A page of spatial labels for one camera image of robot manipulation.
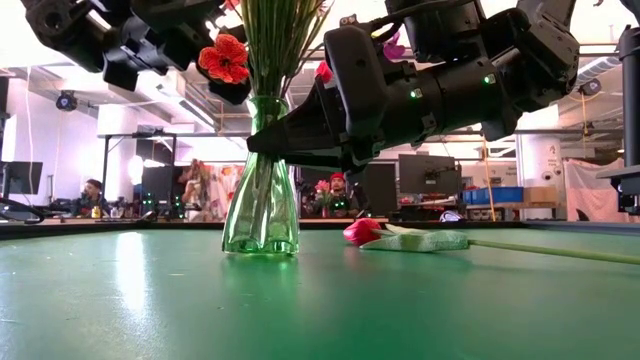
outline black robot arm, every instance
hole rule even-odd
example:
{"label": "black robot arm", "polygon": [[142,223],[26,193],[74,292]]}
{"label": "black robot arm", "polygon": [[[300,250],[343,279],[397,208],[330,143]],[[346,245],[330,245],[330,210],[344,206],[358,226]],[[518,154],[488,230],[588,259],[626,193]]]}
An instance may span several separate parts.
{"label": "black robot arm", "polygon": [[[479,0],[387,0],[389,16],[324,37],[337,86],[316,79],[284,121],[250,137],[250,151],[293,164],[358,171],[383,149],[482,123],[488,140],[510,135],[523,112],[573,88],[579,44],[575,0],[522,0],[486,19]],[[391,62],[371,33],[404,25],[418,62]]]}
{"label": "black robot arm", "polygon": [[[138,73],[165,75],[170,67],[185,71],[197,62],[200,50],[211,46],[206,21],[224,11],[224,0],[22,0],[26,18],[37,38],[90,72],[102,72],[107,83],[134,91]],[[92,17],[95,11],[108,24]],[[242,26],[228,29],[245,42]],[[210,81],[210,90],[223,100],[241,104],[250,84]]]}

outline storage box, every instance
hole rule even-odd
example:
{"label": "storage box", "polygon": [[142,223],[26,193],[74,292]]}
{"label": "storage box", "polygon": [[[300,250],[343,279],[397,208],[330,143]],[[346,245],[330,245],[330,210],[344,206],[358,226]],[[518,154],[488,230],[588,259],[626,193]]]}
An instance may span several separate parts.
{"label": "storage box", "polygon": [[[519,186],[503,186],[491,188],[493,195],[493,203],[519,203],[523,201],[523,188]],[[469,191],[471,202],[467,204],[472,205],[487,205],[489,201],[489,189],[477,189]]]}
{"label": "storage box", "polygon": [[474,190],[465,190],[462,192],[462,201],[467,205],[473,205],[473,192]]}
{"label": "storage box", "polygon": [[557,203],[558,189],[555,186],[534,186],[524,188],[526,203]]}

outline blue bin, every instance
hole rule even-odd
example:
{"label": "blue bin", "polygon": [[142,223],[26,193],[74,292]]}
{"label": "blue bin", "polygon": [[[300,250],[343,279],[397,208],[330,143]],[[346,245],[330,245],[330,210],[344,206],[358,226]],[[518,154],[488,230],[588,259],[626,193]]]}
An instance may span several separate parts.
{"label": "blue bin", "polygon": [[473,192],[475,190],[466,190],[462,192],[462,201],[464,201],[465,204],[468,205],[473,205]]}
{"label": "blue bin", "polygon": [[[487,205],[489,201],[489,189],[473,190],[471,201],[474,205]],[[520,186],[495,187],[491,189],[493,203],[512,203],[524,201],[524,188]]]}

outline green glass vase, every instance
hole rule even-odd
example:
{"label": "green glass vase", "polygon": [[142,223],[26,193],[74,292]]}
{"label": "green glass vase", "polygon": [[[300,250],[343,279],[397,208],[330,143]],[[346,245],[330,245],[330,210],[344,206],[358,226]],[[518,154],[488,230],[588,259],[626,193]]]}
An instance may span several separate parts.
{"label": "green glass vase", "polygon": [[[284,100],[257,96],[249,100],[251,133],[287,113]],[[250,153],[222,234],[227,253],[295,254],[298,214],[284,160]]]}

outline green table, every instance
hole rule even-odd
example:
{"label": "green table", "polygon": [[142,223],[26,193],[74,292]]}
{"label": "green table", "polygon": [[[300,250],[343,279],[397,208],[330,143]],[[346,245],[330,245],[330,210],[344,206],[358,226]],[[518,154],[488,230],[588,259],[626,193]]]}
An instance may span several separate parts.
{"label": "green table", "polygon": [[[470,238],[640,255],[640,238]],[[0,242],[0,359],[637,359],[640,267],[475,248],[228,257],[221,231]]]}

